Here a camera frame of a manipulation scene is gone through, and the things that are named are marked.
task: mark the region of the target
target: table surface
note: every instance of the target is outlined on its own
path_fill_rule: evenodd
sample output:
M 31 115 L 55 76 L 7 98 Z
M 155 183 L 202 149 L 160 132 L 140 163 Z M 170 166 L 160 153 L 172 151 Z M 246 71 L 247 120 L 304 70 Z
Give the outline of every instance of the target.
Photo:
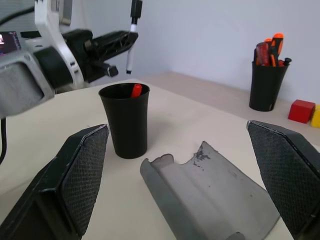
M 196 81 L 176 73 L 151 77 L 144 79 L 144 82 L 157 82 L 159 86 L 163 84 L 166 88 L 171 84 L 171 91 L 175 88 L 179 91 L 175 94 L 148 84 L 148 151 L 144 156 L 132 160 L 116 156 L 109 137 L 100 191 L 89 227 L 82 238 L 84 240 L 174 240 L 172 231 L 140 175 L 140 165 L 145 158 L 153 161 L 168 153 L 173 154 L 177 163 L 186 163 L 202 141 L 208 142 L 264 187 L 246 125 L 247 120 L 251 119 L 264 121 L 264 118 L 261 119 L 263 116 L 267 119 L 264 122 L 279 121 L 281 117 L 277 114 L 277 108 L 269 113 L 274 116 L 270 117 L 253 110 L 251 112 L 247 107 L 246 111 L 250 114 L 243 117 L 240 114 L 242 110 L 231 114 L 225 109 L 231 102 L 230 99 L 227 103 L 223 101 L 222 95 L 228 92 L 227 87 L 223 87 L 223 94 L 219 92 L 219 98 L 215 90 L 221 86 Z M 57 154 L 68 136 L 84 128 L 107 123 L 98 96 L 102 87 L 105 85 L 57 95 L 55 99 L 39 107 L 7 119 L 8 151 L 0 166 L 0 222 L 37 172 Z M 192 100 L 196 94 L 192 89 L 197 89 L 202 100 Z M 207 99 L 210 104 L 204 104 L 203 97 L 210 89 L 213 89 L 213 102 Z M 190 95 L 192 99 L 182 96 L 188 91 L 193 93 Z M 234 108 L 238 109 L 239 99 L 234 96 L 234 100 Z M 317 144 L 320 143 L 319 132 L 317 136 L 313 132 L 318 129 L 310 127 L 310 130 L 287 119 L 282 123 L 278 125 L 294 131 L 300 130 L 298 132 L 311 143 L 320 145 Z M 293 239 L 282 220 L 267 237 L 267 240 L 278 239 Z

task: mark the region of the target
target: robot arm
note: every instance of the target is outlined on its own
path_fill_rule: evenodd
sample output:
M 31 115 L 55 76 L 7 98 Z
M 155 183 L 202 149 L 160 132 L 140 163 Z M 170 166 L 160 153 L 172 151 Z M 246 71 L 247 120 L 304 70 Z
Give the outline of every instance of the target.
M 61 89 L 63 92 L 82 89 L 103 76 L 114 77 L 119 73 L 116 66 L 105 61 L 133 48 L 138 39 L 136 28 L 97 38 L 84 29 L 62 35 L 59 23 L 70 21 L 61 17 L 57 6 L 70 6 L 67 2 L 36 0 L 35 25 L 43 44 L 0 58 L 0 119 L 32 109 L 54 98 Z M 132 0 L 131 17 L 135 26 L 141 9 L 142 1 Z M 131 69 L 133 51 L 129 51 L 128 59 Z

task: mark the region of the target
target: black plastic cup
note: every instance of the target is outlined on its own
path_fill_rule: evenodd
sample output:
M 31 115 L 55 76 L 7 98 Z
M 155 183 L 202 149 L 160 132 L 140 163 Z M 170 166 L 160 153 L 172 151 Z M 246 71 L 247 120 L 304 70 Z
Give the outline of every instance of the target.
M 250 108 L 260 112 L 270 112 L 274 109 L 288 67 L 252 63 Z
M 124 159 L 141 157 L 148 149 L 147 115 L 150 88 L 141 84 L 141 95 L 131 98 L 135 84 L 120 83 L 99 91 L 115 153 Z

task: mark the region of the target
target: gray plastic part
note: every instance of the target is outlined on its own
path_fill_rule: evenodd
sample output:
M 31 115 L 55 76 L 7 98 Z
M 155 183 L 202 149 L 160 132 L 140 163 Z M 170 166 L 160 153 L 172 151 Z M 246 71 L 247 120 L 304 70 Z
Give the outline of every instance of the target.
M 263 240 L 280 218 L 269 194 L 205 141 L 185 164 L 166 154 L 140 172 L 177 240 Z

